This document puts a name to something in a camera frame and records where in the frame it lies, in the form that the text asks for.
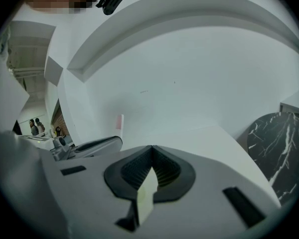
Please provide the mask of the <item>pink toothbrush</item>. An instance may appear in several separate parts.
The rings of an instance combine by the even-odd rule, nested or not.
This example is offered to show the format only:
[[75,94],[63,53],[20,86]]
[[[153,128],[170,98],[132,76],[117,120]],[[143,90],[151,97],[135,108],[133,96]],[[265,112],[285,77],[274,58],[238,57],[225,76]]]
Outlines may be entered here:
[[123,138],[123,130],[124,130],[124,115],[118,115],[116,120],[116,134],[120,138]]

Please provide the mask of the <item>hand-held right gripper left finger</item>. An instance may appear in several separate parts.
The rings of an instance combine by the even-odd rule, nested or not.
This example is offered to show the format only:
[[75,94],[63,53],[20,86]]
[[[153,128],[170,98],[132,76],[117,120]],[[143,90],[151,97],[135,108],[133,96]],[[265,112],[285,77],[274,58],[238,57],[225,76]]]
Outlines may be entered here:
[[137,187],[150,160],[150,146],[67,161],[55,161],[42,150],[42,169],[55,203],[53,236],[152,239],[152,226],[139,224],[137,209]]

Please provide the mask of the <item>black marble round table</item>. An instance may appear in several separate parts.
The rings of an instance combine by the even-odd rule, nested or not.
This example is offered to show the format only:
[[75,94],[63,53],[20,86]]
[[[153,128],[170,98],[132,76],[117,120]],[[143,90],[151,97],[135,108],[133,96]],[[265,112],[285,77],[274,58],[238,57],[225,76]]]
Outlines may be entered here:
[[249,127],[248,154],[260,168],[279,202],[299,194],[299,114],[264,115]]

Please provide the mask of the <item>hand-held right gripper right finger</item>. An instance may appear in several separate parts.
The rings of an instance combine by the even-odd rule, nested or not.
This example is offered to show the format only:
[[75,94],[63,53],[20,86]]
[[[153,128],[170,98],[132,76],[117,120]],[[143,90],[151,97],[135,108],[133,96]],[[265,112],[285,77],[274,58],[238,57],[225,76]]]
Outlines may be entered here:
[[145,239],[232,239],[279,209],[231,167],[163,146],[152,147],[159,189],[139,228]]

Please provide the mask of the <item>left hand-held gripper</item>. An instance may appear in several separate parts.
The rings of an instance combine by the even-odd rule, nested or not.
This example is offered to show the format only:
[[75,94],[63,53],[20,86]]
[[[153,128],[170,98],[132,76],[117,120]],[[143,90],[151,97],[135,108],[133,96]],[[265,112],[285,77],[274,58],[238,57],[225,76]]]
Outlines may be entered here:
[[[94,141],[87,142],[73,149],[64,140],[63,137],[56,138],[18,135],[20,139],[27,140],[36,148],[49,151],[55,161],[62,161],[74,158],[86,158],[94,156],[102,156],[119,152],[122,148],[123,140],[119,136],[106,137]],[[119,140],[121,143],[106,143],[108,141]]]

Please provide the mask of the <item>white rectangular table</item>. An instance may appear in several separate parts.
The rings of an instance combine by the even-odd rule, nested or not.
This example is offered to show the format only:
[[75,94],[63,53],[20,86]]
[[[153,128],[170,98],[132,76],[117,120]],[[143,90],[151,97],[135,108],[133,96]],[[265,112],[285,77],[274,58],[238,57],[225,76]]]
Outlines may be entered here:
[[288,104],[280,103],[280,112],[289,112],[299,114],[299,108]]

